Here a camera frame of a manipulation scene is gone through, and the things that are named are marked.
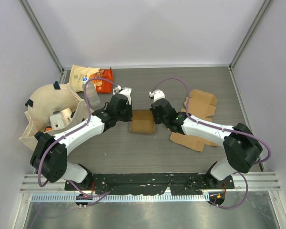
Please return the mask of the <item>small cardboard box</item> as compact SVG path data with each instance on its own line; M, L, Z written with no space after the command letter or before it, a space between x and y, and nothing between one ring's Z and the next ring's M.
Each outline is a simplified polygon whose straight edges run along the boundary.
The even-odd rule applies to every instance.
M132 110L130 132L136 134L154 134L155 123L150 110Z

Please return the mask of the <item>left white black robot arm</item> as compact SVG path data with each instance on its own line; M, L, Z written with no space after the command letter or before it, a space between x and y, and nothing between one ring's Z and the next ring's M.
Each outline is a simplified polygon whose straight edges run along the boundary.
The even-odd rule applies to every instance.
M64 179L77 189L88 190L93 181L91 171L81 164L68 162L69 153L88 139L114 127L117 122L129 122L131 118L131 89L123 88L112 96L105 108L94 111L71 129L56 135L38 133L30 164L48 182Z

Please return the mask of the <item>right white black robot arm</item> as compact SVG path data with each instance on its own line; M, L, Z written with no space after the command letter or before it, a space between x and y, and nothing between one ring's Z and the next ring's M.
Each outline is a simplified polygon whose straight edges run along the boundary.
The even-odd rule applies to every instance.
M177 112L164 98L153 102L150 110L155 124L163 124L173 133L203 138L224 149L226 158L215 162L205 174L210 188L219 187L236 172L248 173L262 153L262 146L245 124L227 126L200 120L186 112Z

